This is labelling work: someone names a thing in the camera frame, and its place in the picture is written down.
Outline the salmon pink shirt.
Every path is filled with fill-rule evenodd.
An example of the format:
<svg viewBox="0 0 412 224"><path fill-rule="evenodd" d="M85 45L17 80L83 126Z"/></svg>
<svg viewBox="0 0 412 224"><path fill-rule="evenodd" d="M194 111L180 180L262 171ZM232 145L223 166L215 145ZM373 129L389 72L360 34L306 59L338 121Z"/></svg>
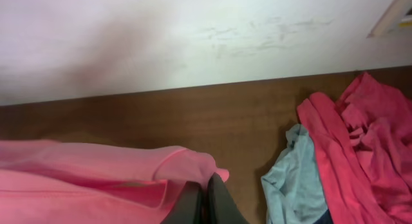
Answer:
<svg viewBox="0 0 412 224"><path fill-rule="evenodd" d="M229 172L180 146L1 142L2 223L160 223L184 185Z"/></svg>

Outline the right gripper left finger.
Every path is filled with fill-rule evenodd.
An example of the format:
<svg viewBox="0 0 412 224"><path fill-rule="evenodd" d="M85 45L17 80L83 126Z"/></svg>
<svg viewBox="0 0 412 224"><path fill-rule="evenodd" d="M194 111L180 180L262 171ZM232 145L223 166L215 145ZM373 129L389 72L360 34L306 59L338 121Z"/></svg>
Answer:
<svg viewBox="0 0 412 224"><path fill-rule="evenodd" d="M202 203L201 186L195 182L187 182L161 224L202 224Z"/></svg>

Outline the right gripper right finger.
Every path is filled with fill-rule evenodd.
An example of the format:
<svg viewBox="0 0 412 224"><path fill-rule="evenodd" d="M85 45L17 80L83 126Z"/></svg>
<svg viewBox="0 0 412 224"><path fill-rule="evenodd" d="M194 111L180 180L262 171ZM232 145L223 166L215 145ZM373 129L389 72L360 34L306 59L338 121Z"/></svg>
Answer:
<svg viewBox="0 0 412 224"><path fill-rule="evenodd" d="M210 224L248 224L217 173L208 183L207 206Z"/></svg>

